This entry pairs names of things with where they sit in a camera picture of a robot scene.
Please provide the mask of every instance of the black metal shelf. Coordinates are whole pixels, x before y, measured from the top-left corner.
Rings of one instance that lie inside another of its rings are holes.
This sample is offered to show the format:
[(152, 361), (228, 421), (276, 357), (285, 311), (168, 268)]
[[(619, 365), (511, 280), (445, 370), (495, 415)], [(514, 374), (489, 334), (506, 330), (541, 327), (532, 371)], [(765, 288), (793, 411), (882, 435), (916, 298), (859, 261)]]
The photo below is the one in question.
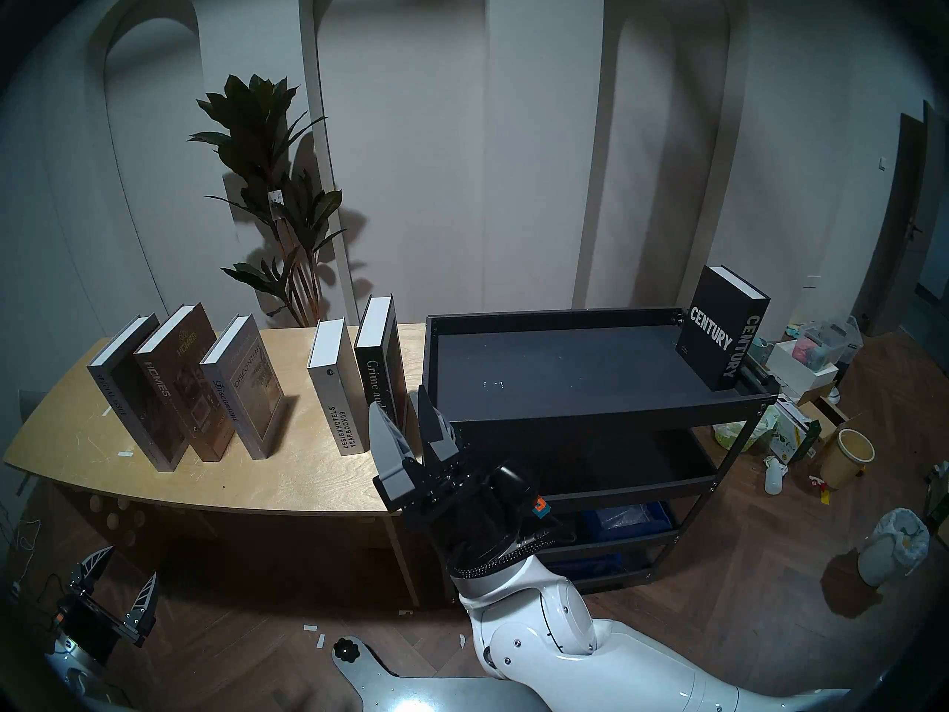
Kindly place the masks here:
[(582, 461), (541, 471), (554, 512), (600, 510), (712, 489), (718, 467), (688, 429), (601, 434)]
[[(621, 573), (574, 581), (581, 591), (651, 581), (708, 502), (765, 409), (774, 378), (738, 370), (710, 390), (676, 352), (682, 309), (608, 309), (430, 316), (422, 383), (486, 461), (513, 458), (540, 477), (558, 515), (699, 495), (674, 530), (583, 540), (542, 561), (621, 553)], [(690, 431), (744, 421), (719, 464)], [(655, 560), (647, 547), (664, 544)]]
[(570, 559), (587, 558), (588, 556), (600, 556), (603, 553), (623, 553), (634, 549), (643, 549), (647, 546), (661, 546), (671, 543), (678, 538), (678, 524), (675, 517), (669, 515), (673, 520), (673, 527), (669, 531), (663, 531), (660, 534), (636, 535), (629, 538), (616, 538), (612, 541), (597, 541), (590, 534), (580, 515), (570, 515), (561, 517), (564, 522), (572, 523), (576, 540), (573, 542), (564, 542), (558, 546), (551, 546), (549, 549), (543, 549), (537, 554), (541, 559), (548, 561), (564, 561)]

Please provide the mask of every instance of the tan container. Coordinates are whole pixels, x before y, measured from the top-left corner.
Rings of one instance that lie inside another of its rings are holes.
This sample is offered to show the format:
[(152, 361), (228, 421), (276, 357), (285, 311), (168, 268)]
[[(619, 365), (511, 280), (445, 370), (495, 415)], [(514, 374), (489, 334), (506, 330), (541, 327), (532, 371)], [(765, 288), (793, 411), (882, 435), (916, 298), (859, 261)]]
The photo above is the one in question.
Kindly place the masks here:
[(824, 449), (821, 479), (827, 482), (827, 487), (840, 490), (855, 480), (875, 456), (870, 439), (852, 428), (842, 428), (833, 443)]

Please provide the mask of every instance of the herringbone floor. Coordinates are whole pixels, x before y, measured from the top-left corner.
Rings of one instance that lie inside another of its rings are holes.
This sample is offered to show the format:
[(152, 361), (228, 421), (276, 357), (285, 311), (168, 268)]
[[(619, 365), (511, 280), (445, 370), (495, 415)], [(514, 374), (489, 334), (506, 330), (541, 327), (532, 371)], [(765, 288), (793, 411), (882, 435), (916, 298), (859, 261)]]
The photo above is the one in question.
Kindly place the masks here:
[[(846, 687), (890, 663), (944, 593), (949, 554), (934, 541), (915, 573), (876, 592), (856, 576), (853, 549), (884, 512), (922, 511), (923, 475), (949, 458), (949, 380), (897, 333), (867, 343), (841, 390), (842, 409), (866, 412), (873, 423), (866, 431), (878, 456), (864, 478), (827, 506), (798, 467), (784, 492), (769, 497), (761, 456), (739, 458), (659, 579), (590, 595), (594, 616), (619, 619), (719, 678), (766, 694)], [(708, 429), (700, 437), (720, 458)], [(35, 598), (50, 571), (67, 577), (72, 562), (102, 539), (45, 486), (29, 512), (43, 519), (26, 582)], [(143, 648), (116, 648), (111, 681), (144, 710), (358, 710), (358, 697), (330, 661), (333, 642), (350, 633), (400, 675), (480, 675), (472, 645), (461, 647), (459, 636), (471, 638), (461, 610), (399, 614), (409, 606), (385, 551), (331, 551), (336, 541), (318, 545), (318, 537), (288, 530), (279, 541), (254, 528), (251, 548), (239, 557), (241, 581), (215, 591), (196, 589), (208, 574), (205, 559), (180, 559), (164, 582), (155, 630)], [(288, 556), (310, 574), (274, 582)], [(143, 580), (117, 556), (96, 597), (119, 612)], [(48, 612), (55, 585), (39, 602)], [(31, 619), (46, 622), (39, 612)], [(306, 632), (303, 623), (319, 631)], [(319, 632), (327, 636), (323, 649), (315, 646)], [(36, 635), (44, 638), (39, 627)]]

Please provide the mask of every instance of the wooden table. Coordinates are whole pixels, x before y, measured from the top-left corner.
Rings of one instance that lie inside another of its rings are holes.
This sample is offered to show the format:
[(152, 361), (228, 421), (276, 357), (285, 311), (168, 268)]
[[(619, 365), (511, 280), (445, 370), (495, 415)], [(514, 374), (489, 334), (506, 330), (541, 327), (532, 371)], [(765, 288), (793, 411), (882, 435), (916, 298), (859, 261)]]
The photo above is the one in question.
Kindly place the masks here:
[[(195, 509), (277, 515), (380, 517), (412, 601), (417, 594), (390, 515), (376, 493), (366, 452), (340, 456), (307, 373), (315, 329), (264, 329), (288, 410), (270, 458), (251, 459), (236, 435), (221, 461), (189, 447), (174, 472), (141, 453), (86, 370), (105, 345), (96, 342), (49, 391), (13, 439), (4, 461), (25, 472), (97, 495)], [(349, 336), (355, 341), (356, 330)], [(421, 382), (424, 324), (399, 326), (405, 383)], [(131, 452), (132, 456), (121, 456)]]

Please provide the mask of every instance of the black knob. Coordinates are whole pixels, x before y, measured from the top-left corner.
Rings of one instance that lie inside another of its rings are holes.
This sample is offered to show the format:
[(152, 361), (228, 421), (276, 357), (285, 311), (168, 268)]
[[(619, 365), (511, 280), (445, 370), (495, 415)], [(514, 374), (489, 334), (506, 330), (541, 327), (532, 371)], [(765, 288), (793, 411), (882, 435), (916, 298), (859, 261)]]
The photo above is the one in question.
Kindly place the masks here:
[(333, 646), (333, 653), (336, 654), (336, 658), (340, 661), (353, 663), (359, 658), (359, 646), (348, 638), (340, 638)]

